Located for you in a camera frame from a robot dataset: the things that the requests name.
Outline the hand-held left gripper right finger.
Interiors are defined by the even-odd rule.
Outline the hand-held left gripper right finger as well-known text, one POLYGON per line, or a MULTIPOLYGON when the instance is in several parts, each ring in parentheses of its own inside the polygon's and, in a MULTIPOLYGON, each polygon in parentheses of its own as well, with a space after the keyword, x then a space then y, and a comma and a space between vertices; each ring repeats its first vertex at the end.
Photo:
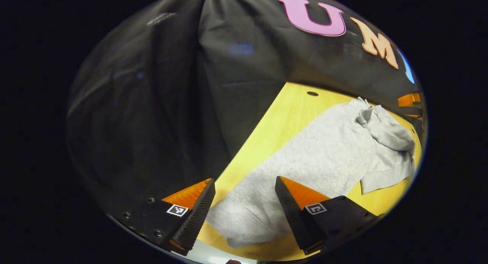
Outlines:
POLYGON ((284 176, 275 193, 298 247, 305 255, 330 252, 381 219, 346 196, 330 198, 284 176))

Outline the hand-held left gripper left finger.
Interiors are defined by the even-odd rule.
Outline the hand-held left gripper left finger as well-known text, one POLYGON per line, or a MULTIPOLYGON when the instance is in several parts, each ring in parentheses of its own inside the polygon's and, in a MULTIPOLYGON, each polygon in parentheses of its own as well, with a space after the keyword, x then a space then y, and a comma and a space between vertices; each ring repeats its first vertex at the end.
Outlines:
POLYGON ((152 245, 186 256, 197 240, 215 193, 215 181, 209 178, 165 198, 147 198, 110 217, 152 245))

